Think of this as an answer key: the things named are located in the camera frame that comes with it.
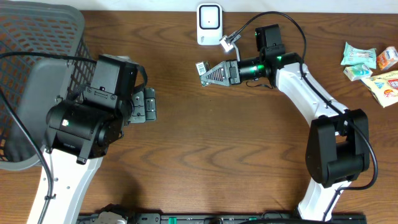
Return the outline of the dark green round-label box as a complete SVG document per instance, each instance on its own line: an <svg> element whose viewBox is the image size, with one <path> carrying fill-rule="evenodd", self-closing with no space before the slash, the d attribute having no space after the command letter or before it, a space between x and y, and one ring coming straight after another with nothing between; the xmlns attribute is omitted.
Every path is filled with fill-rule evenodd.
<svg viewBox="0 0 398 224"><path fill-rule="evenodd" d="M210 69L210 65L207 61L198 62L195 66L200 78Z"/></svg>

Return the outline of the teal wipes pouch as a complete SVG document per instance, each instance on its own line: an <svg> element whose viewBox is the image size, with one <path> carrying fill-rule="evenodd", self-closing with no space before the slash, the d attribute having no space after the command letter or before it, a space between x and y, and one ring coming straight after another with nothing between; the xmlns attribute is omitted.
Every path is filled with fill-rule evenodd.
<svg viewBox="0 0 398 224"><path fill-rule="evenodd" d="M376 49L362 50L345 43L343 59L340 65L358 65L365 64L371 69L376 69Z"/></svg>

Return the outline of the small teal tissue pack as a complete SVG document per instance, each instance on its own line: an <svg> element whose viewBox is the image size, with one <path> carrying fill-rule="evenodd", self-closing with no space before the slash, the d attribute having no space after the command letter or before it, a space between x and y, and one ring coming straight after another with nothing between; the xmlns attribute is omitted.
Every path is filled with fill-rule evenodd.
<svg viewBox="0 0 398 224"><path fill-rule="evenodd" d="M343 73L349 78L350 81L369 78L373 71L365 64L352 65L345 67Z"/></svg>

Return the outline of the yellow wet wipes pack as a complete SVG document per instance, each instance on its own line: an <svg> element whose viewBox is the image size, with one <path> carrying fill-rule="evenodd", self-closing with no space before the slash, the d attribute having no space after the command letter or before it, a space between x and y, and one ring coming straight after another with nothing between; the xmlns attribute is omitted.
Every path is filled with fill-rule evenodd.
<svg viewBox="0 0 398 224"><path fill-rule="evenodd" d="M383 108L397 103L397 70L364 78L361 82Z"/></svg>

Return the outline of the orange small tissue pack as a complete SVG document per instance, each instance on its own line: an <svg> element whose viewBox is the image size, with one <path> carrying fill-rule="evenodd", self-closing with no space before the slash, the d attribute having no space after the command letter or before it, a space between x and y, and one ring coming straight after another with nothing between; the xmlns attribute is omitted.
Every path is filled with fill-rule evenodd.
<svg viewBox="0 0 398 224"><path fill-rule="evenodd" d="M388 70L397 63L397 50L395 47L387 47L377 56L377 65L381 70Z"/></svg>

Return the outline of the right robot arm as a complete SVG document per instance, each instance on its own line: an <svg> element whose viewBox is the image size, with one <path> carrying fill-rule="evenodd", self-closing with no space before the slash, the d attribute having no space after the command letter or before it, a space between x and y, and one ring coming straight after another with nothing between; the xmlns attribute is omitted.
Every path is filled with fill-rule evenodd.
<svg viewBox="0 0 398 224"><path fill-rule="evenodd" d="M270 88L284 93L310 126L305 163L310 183L297 207L304 220L330 221L331 212L345 190L374 159L369 143L368 117L349 110L312 77L303 58L287 53L283 45L263 47L259 56L225 60L211 68L196 63L201 84L231 86L266 77Z"/></svg>

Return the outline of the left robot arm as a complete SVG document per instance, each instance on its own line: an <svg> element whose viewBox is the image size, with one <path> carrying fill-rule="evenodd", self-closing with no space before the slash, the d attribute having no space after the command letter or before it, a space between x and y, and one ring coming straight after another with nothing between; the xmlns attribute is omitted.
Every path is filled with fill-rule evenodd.
<svg viewBox="0 0 398 224"><path fill-rule="evenodd" d="M121 95L86 87L84 101L64 100L47 114L45 165L28 223L75 223L86 191L124 127L156 119L153 88Z"/></svg>

